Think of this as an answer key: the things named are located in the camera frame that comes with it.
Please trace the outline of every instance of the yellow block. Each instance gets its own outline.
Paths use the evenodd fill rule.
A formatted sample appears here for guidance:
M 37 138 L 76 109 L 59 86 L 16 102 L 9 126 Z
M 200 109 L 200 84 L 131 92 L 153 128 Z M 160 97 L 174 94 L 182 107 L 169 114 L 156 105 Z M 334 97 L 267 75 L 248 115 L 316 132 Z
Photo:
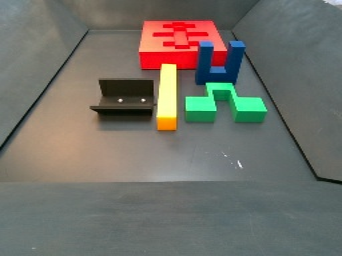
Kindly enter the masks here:
M 176 65 L 161 64 L 156 110 L 156 130 L 176 130 Z

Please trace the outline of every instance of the red block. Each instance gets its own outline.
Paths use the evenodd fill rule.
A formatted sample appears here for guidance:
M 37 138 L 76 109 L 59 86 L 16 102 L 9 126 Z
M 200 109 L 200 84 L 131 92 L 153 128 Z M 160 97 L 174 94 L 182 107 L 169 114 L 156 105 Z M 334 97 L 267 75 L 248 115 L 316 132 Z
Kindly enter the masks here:
M 224 66 L 227 48 L 212 21 L 145 21 L 139 47 L 141 69 L 196 69 L 199 41 L 214 43 L 212 66 Z

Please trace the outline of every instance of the building block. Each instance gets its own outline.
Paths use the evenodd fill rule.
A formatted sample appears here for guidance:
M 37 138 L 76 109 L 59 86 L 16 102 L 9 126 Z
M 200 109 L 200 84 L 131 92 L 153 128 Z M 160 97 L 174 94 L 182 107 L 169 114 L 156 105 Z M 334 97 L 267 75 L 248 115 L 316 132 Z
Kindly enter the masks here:
M 163 64 L 156 110 L 157 131 L 175 131 L 176 121 L 176 65 Z
M 186 97 L 186 121 L 214 122 L 215 101 L 227 101 L 235 122 L 263 122 L 267 114 L 263 100 L 256 97 L 239 97 L 232 83 L 206 83 L 204 97 Z
M 160 69 L 163 63 L 176 64 L 178 69 L 196 69 L 203 40 L 214 45 L 212 65 L 224 65 L 227 48 L 212 21 L 145 21 L 139 46 L 141 69 Z
M 153 80 L 99 79 L 101 100 L 91 110 L 100 115 L 148 115 L 153 112 Z
M 228 54 L 224 66 L 211 66 L 214 45 L 210 41 L 199 42 L 198 68 L 195 81 L 198 85 L 207 82 L 236 83 L 246 46 L 242 41 L 228 42 Z
M 186 121 L 214 122 L 216 104 L 210 97 L 186 97 Z

